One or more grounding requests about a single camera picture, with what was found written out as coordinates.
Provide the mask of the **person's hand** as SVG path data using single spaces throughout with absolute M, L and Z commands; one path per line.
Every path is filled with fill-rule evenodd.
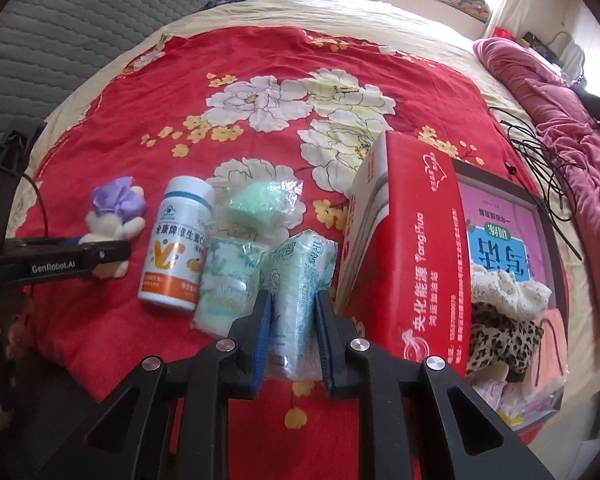
M 15 315 L 14 322 L 9 327 L 6 336 L 5 356 L 9 360 L 18 360 L 23 357 L 29 345 L 30 333 L 28 329 L 28 307 L 21 308 Z M 0 326 L 0 342 L 3 341 Z

